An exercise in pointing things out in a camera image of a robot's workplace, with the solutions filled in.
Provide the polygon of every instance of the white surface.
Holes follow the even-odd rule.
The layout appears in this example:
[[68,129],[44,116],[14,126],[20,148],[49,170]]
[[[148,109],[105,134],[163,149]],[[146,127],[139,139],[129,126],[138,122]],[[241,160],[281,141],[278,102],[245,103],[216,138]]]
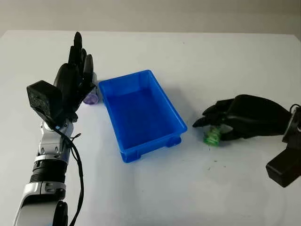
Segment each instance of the white surface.
[[[74,32],[9,31],[0,39],[1,225],[11,225],[29,181],[40,118],[26,86],[53,82],[68,60]],[[265,165],[284,150],[282,137],[209,148],[192,123],[219,99],[246,93],[287,109],[300,103],[301,47],[292,35],[83,32],[98,79],[151,69],[187,123],[182,143],[122,162],[102,104],[78,110],[74,133],[83,161],[85,199],[77,225],[294,226],[301,222],[301,179],[283,189]],[[77,166],[67,170],[72,218]]]

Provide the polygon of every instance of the blue plastic bin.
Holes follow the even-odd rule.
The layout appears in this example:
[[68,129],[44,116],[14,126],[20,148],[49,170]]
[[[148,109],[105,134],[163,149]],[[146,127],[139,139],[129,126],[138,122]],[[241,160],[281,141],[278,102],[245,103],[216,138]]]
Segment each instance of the blue plastic bin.
[[187,126],[150,70],[99,83],[124,162],[181,142]]

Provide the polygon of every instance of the cable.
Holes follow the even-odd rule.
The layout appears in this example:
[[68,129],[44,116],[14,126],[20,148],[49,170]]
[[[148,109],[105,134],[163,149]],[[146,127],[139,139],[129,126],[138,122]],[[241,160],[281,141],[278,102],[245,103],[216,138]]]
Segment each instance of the cable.
[[84,200],[84,175],[83,175],[83,167],[82,167],[82,164],[81,164],[81,159],[80,159],[80,156],[79,156],[79,152],[76,148],[76,146],[74,145],[74,143],[64,134],[62,133],[61,131],[59,131],[58,129],[56,128],[53,128],[53,130],[55,132],[57,132],[59,135],[61,135],[65,141],[67,141],[67,143],[72,147],[72,149],[74,150],[75,152],[75,155],[76,155],[76,162],[78,164],[78,167],[79,167],[79,179],[80,179],[80,194],[79,194],[79,202],[78,202],[78,205],[77,205],[77,210],[76,210],[76,213],[71,221],[71,223],[69,224],[70,226],[74,226],[75,225],[75,221],[79,215],[79,212],[80,212],[80,209],[81,209],[81,206],[83,204],[83,200]]
[[293,105],[291,106],[291,108],[290,108],[290,113],[292,113],[292,109],[293,109],[293,107],[295,107],[295,106],[301,107],[299,104],[293,104]]
[[[78,133],[78,134],[75,135],[74,137],[71,137],[71,139],[72,139],[71,142],[73,142],[74,139],[75,139],[75,138],[78,138],[80,135],[81,135],[81,133]],[[74,155],[73,148],[71,148],[71,154],[73,155],[73,158],[74,158],[75,161],[77,162],[78,160],[77,160],[77,158],[76,158],[75,155]]]

